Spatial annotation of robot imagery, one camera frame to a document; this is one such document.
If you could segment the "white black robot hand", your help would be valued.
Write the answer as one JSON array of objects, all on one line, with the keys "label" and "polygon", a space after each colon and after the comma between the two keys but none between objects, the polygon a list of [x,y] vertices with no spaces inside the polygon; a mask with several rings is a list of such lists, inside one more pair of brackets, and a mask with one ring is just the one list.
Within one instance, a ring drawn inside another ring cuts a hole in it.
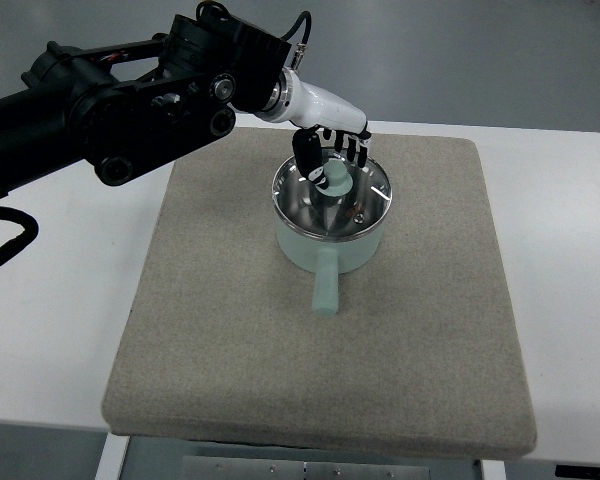
[{"label": "white black robot hand", "polygon": [[292,141],[301,175],[325,191],[331,186],[321,160],[322,147],[317,131],[334,132],[334,150],[350,140],[346,158],[362,168],[366,165],[371,133],[364,112],[341,97],[300,80],[295,70],[285,67],[264,108],[256,116],[269,123],[290,122],[298,128]]}]

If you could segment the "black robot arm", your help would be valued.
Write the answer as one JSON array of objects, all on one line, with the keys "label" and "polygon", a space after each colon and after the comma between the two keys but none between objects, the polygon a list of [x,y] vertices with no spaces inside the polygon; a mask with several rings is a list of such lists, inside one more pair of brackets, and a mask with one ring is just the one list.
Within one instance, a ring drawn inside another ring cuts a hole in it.
[{"label": "black robot arm", "polygon": [[[82,160],[120,186],[225,137],[237,112],[272,105],[290,40],[203,1],[149,40],[95,49],[50,42],[23,74],[25,89],[0,99],[0,201]],[[1,203],[0,220],[21,227],[0,246],[1,267],[39,226]]]}]

